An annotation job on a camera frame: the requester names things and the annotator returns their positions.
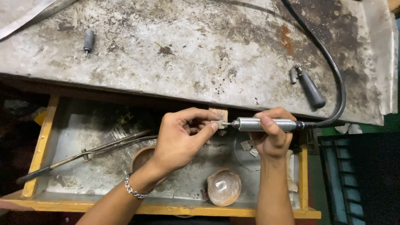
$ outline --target hand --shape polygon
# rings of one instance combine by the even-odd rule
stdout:
[[[218,129],[219,117],[209,110],[188,108],[167,113],[161,121],[157,145],[149,163],[160,173],[160,178],[189,164],[200,148]]]
[[[266,134],[262,132],[250,133],[258,153],[261,157],[273,159],[285,158],[293,134],[283,132],[271,118],[283,118],[292,121],[296,121],[296,118],[282,107],[259,112],[254,116],[260,118],[260,124],[266,132]]]

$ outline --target black handle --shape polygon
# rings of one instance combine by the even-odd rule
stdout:
[[[38,176],[41,176],[41,175],[43,175],[43,174],[45,174],[45,173],[47,173],[47,172],[50,172],[50,171],[52,171],[53,169],[52,168],[50,168],[50,166],[47,166],[47,167],[43,167],[43,168],[41,168],[41,169],[38,169],[38,170],[36,170],[36,171],[33,171],[32,173],[28,173],[27,175],[25,175],[25,176],[23,176],[23,177],[20,177],[20,178],[18,178],[17,179],[17,184],[23,184],[23,183],[25,183],[25,182],[27,182],[27,181],[30,181],[30,180],[32,180],[33,178],[35,178],[35,177],[38,177]]]
[[[325,106],[326,101],[324,96],[321,94],[320,90],[318,90],[317,86],[315,86],[314,82],[311,80],[311,77],[308,75],[306,71],[302,71],[299,76],[299,81],[304,91],[306,92],[306,96],[312,108],[322,108]]]

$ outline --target metal workbench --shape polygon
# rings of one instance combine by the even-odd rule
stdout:
[[[41,0],[3,0],[0,28]],[[326,44],[347,88],[344,121],[382,125],[397,113],[398,34],[386,0],[293,0]],[[82,50],[84,31],[96,33]],[[161,51],[160,46],[171,51]],[[328,117],[328,64],[279,0],[78,0],[0,42],[0,72],[234,108],[283,106]],[[289,69],[305,65],[327,99],[312,111]]]

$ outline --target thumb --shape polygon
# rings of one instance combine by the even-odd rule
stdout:
[[[260,124],[264,131],[268,134],[270,144],[274,148],[281,148],[286,141],[286,134],[283,132],[278,124],[268,116],[260,117]]]
[[[210,124],[207,124],[205,127],[203,127],[203,129],[200,130],[200,132],[193,136],[196,145],[198,145],[198,147],[203,146],[217,130],[218,123],[212,122]]]

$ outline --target rotary tool handpiece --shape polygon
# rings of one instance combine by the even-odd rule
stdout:
[[[290,119],[273,119],[284,132],[292,130],[302,130],[305,125],[302,121],[291,121]],[[223,123],[223,125],[231,125],[239,131],[264,131],[260,124],[260,118],[254,117],[238,117],[232,123]]]

